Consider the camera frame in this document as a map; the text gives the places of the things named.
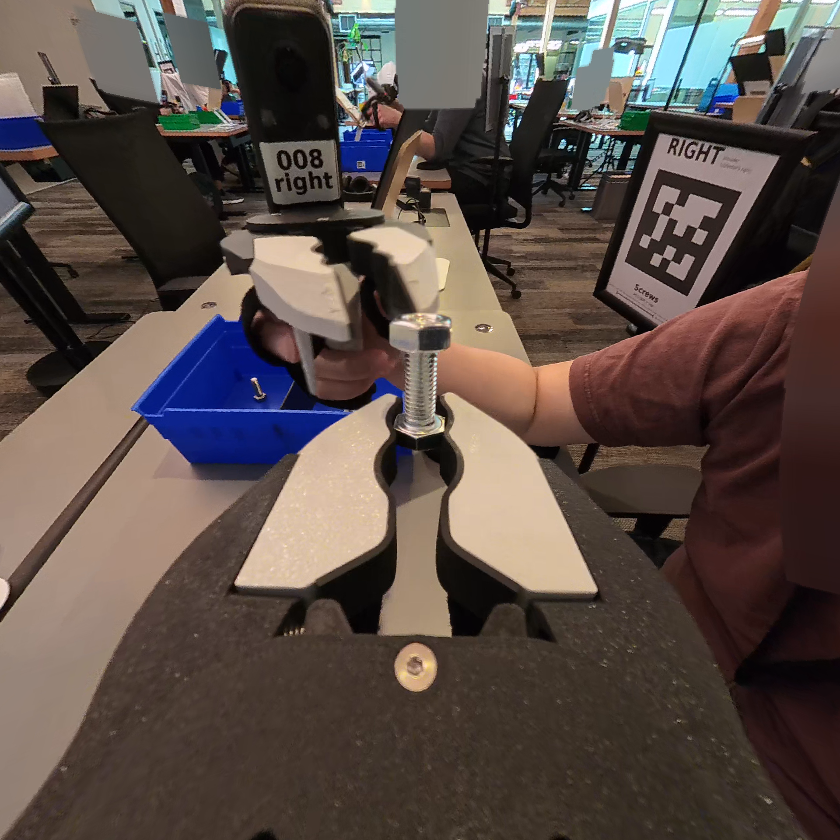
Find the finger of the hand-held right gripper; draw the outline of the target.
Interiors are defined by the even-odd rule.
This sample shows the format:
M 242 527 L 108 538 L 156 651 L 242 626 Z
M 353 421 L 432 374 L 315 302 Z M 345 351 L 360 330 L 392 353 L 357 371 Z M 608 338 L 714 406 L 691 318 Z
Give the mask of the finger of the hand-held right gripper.
M 350 267 L 362 277 L 362 305 L 373 322 L 436 313 L 438 264 L 434 244 L 417 224 L 387 223 L 350 233 Z
M 289 324 L 298 346 L 323 340 L 335 350 L 361 350 L 361 283 L 345 264 L 328 263 L 311 236 L 254 240 L 249 274 L 260 303 Z

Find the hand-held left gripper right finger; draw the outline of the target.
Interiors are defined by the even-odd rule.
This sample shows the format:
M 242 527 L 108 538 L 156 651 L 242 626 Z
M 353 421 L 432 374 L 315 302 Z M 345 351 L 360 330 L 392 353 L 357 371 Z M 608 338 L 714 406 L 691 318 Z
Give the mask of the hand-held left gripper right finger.
M 454 394 L 440 400 L 446 484 L 438 579 L 460 604 L 591 601 L 598 588 L 539 458 Z

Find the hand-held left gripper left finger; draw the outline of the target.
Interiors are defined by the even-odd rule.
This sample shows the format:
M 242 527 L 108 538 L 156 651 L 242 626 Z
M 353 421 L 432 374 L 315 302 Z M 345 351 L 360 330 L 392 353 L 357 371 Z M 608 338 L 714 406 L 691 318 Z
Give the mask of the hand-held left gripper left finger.
M 400 408 L 381 396 L 305 445 L 234 579 L 237 593 L 311 601 L 395 546 L 385 462 Z

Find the silver hex nut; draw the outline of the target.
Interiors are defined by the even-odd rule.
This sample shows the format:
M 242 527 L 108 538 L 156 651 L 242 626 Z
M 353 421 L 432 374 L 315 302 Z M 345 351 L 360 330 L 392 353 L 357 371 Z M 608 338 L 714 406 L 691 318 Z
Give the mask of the silver hex nut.
M 440 446 L 445 435 L 446 421 L 440 415 L 433 415 L 430 424 L 421 425 L 405 414 L 395 417 L 393 424 L 397 445 L 412 451 L 427 452 Z

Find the blue plastic bin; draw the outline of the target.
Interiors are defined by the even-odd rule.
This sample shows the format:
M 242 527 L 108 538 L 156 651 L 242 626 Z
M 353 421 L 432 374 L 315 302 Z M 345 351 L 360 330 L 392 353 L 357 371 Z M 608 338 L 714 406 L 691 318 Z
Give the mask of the blue plastic bin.
M 267 394 L 256 402 L 250 378 Z M 261 360 L 238 321 L 216 315 L 174 357 L 133 410 L 191 464 L 274 465 L 348 409 L 317 402 Z
M 341 132 L 339 151 L 342 173 L 383 172 L 393 131 L 375 127 L 346 128 Z
M 50 146 L 39 117 L 1 118 L 1 151 L 24 151 Z

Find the person's right forearm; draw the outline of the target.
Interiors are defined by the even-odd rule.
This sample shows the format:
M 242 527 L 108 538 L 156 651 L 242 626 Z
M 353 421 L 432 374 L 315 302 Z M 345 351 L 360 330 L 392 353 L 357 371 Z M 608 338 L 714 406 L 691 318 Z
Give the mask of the person's right forearm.
M 528 445 L 589 445 L 574 410 L 571 361 L 537 368 L 504 353 L 453 344 L 437 357 L 437 390 L 455 394 Z

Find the person's right hand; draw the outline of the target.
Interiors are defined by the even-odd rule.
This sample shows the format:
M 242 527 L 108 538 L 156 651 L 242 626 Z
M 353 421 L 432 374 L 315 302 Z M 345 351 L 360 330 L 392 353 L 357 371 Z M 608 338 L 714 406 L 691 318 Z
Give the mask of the person's right hand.
M 402 355 L 379 335 L 376 321 L 362 315 L 361 350 L 323 349 L 315 358 L 315 396 L 320 401 L 347 402 L 362 396 L 380 379 L 394 387 L 404 385 Z M 292 327 L 259 309 L 252 321 L 259 346 L 282 363 L 299 364 L 300 354 Z

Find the black office chair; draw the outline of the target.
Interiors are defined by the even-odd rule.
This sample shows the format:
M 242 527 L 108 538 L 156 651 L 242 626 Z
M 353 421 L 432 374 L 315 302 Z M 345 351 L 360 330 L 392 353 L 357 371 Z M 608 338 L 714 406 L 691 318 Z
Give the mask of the black office chair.
M 41 129 L 127 240 L 164 311 L 222 265 L 224 228 L 150 112 L 43 121 Z
M 486 271 L 506 283 L 511 297 L 522 295 L 513 280 L 515 269 L 512 264 L 491 257 L 489 254 L 490 233 L 499 228 L 524 229 L 532 221 L 532 179 L 537 172 L 539 155 L 543 142 L 549 137 L 552 126 L 561 110 L 569 82 L 566 79 L 538 80 L 528 104 L 514 130 L 507 156 L 495 152 L 480 159 L 490 164 L 491 193 L 488 200 L 480 203 L 466 203 L 461 213 L 474 240 L 483 234 L 479 248 L 480 258 Z

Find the grey trash bin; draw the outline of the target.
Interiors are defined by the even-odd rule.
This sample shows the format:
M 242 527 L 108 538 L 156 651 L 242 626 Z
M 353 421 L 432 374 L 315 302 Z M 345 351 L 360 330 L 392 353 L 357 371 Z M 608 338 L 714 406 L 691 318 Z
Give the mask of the grey trash bin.
M 590 216 L 599 222 L 613 223 L 621 212 L 632 174 L 628 171 L 609 172 L 602 176 L 595 190 Z

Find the white foam block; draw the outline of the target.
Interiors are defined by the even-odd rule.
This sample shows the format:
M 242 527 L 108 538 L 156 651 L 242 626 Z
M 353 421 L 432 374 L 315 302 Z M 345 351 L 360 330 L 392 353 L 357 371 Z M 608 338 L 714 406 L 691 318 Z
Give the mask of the white foam block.
M 36 119 L 38 117 L 35 106 L 17 73 L 1 73 L 0 88 L 1 119 Z

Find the black framed marker sign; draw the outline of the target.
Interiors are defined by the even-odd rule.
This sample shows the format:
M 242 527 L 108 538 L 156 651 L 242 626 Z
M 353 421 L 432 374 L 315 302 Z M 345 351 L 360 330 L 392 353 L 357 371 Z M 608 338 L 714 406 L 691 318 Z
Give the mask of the black framed marker sign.
M 594 298 L 647 331 L 784 273 L 815 136 L 655 112 Z

